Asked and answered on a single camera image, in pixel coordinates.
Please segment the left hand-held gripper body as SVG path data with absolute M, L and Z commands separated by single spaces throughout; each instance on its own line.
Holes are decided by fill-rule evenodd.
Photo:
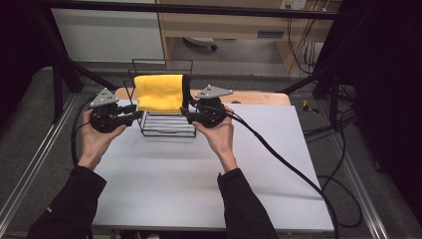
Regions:
M 118 98 L 107 88 L 101 90 L 90 103 L 90 124 L 100 132 L 113 132 L 121 125 L 131 126 L 133 115 L 119 106 Z

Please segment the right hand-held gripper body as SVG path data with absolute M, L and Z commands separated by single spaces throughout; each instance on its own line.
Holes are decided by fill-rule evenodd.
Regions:
M 195 94 L 195 99 L 202 102 L 202 107 L 197 109 L 198 121 L 206 128 L 215 127 L 226 117 L 226 110 L 221 102 L 221 97 L 232 95 L 232 90 L 222 89 L 208 85 L 205 89 Z

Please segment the black wire rack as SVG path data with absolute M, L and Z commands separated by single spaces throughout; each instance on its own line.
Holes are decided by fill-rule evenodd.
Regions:
M 137 76 L 180 74 L 188 76 L 191 80 L 191 60 L 133 59 L 131 63 L 132 66 L 128 69 L 129 80 L 123 84 L 126 89 L 132 88 L 134 92 L 134 78 Z M 144 136 L 196 136 L 196 129 L 181 112 L 171 114 L 144 111 L 142 119 L 137 122 Z

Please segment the yellow cloth with black trim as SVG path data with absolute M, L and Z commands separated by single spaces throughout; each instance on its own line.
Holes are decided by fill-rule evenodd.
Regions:
M 140 111 L 178 114 L 191 99 L 190 78 L 185 75 L 137 76 L 134 84 Z

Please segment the person's right hand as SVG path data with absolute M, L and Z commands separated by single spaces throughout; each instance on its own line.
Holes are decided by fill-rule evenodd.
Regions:
M 225 117 L 220 124 L 212 128 L 207 128 L 197 121 L 194 121 L 192 125 L 205 135 L 211 149 L 219 158 L 224 172 L 238 167 L 233 152 L 234 126 L 231 118 Z

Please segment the person's left hand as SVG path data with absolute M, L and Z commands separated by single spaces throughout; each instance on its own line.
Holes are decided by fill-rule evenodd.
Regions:
M 90 123 L 91 113 L 92 111 L 88 110 L 83 114 L 83 125 L 81 127 L 82 155 L 78 166 L 94 171 L 111 142 L 125 131 L 126 125 L 121 125 L 112 132 L 99 132 Z

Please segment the wooden table board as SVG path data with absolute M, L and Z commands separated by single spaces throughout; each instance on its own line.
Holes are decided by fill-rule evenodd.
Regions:
M 137 94 L 132 88 L 119 88 L 115 91 L 114 95 L 120 100 L 132 100 L 137 102 Z M 223 104 L 233 104 L 239 102 L 244 105 L 277 105 L 289 106 L 291 101 L 285 94 L 266 93 L 256 91 L 239 91 L 234 92 L 232 95 L 221 97 Z

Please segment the chair base with caster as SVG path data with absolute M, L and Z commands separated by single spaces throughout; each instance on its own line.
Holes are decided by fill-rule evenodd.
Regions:
M 215 41 L 212 38 L 185 38 L 185 41 L 197 45 L 209 48 L 211 51 L 216 51 L 218 49 Z

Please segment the white cabinet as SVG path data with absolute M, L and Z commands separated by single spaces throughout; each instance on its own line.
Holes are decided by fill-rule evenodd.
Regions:
M 128 63 L 132 59 L 163 58 L 155 14 L 69 9 L 52 12 L 74 61 Z

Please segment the light wooden desk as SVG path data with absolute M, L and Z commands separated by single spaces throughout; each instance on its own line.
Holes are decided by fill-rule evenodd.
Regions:
M 282 0 L 155 0 L 158 4 L 199 5 L 281 9 Z M 335 0 L 307 0 L 305 11 L 335 11 Z M 160 13 L 158 15 L 162 38 L 170 42 L 176 38 L 214 38 L 269 40 L 276 43 L 285 70 L 290 73 L 307 43 L 322 43 L 332 26 L 330 20 L 291 19 L 249 16 L 196 15 Z

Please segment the yellow black tape strip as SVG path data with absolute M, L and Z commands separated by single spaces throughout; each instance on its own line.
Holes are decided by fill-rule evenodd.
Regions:
M 313 113 L 313 114 L 319 114 L 319 110 L 311 108 L 307 100 L 303 100 L 303 110 L 305 112 L 310 112 L 310 113 Z

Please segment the dark curtain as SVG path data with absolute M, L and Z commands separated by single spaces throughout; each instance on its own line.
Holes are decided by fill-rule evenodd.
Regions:
M 355 87 L 375 158 L 422 225 L 422 0 L 342 0 L 329 34 L 344 40 L 341 80 Z
M 16 110 L 32 76 L 51 64 L 31 0 L 0 0 L 0 127 Z

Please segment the black metal frame stand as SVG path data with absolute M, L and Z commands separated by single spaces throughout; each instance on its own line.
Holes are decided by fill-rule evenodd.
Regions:
M 54 88 L 54 117 L 53 123 L 59 121 L 64 114 L 63 84 L 66 84 L 72 93 L 80 93 L 84 85 L 79 74 L 89 78 L 99 85 L 111 90 L 116 85 L 100 78 L 88 69 L 84 68 L 69 56 L 60 31 L 53 23 L 52 11 L 43 6 L 33 6 L 32 13 L 41 26 L 41 33 L 46 38 L 45 48 L 51 54 L 53 60 L 53 88 Z
M 316 81 L 316 87 L 313 96 L 316 100 L 322 99 L 326 94 L 330 95 L 328 122 L 333 129 L 338 128 L 337 106 L 339 93 L 339 69 L 336 63 L 325 63 L 310 76 L 298 81 L 291 86 L 280 90 L 280 94 L 289 95 L 296 90 Z

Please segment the aluminium floor rail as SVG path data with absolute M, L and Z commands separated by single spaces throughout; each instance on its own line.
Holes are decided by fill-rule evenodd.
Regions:
M 343 168 L 354 195 L 361 206 L 363 218 L 373 239 L 389 239 L 388 233 L 380 219 L 377 210 L 367 192 L 361 177 L 354 167 L 351 157 L 346 151 L 345 142 L 339 135 L 333 135 L 332 140 L 337 152 L 343 157 Z
M 35 154 L 32 156 L 31 161 L 20 177 L 15 188 L 0 209 L 0 238 L 2 238 L 7 231 L 10 222 L 12 221 L 16 211 L 18 210 L 26 193 L 33 183 L 34 178 L 38 174 L 38 171 L 44 163 L 45 158 L 48 156 L 52 146 L 56 142 L 58 135 L 62 131 L 64 124 L 68 120 L 78 97 L 79 94 L 70 94 L 64 106 L 62 107 L 62 115 L 55 123 L 50 126 L 49 131 L 43 138 Z

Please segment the black horizontal frame bar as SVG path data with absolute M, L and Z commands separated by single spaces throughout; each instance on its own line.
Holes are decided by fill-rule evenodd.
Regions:
M 73 1 L 73 0 L 39 0 L 40 6 L 55 9 L 122 11 L 147 13 L 172 13 L 196 15 L 249 16 L 291 19 L 321 19 L 335 20 L 344 17 L 337 12 L 317 12 L 305 10 L 273 10 L 259 8 L 175 5 L 175 4 L 147 4 L 102 1 Z

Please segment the white wall socket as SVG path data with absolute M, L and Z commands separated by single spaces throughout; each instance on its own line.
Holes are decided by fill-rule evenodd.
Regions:
M 307 0 L 282 0 L 280 8 L 287 10 L 303 10 Z

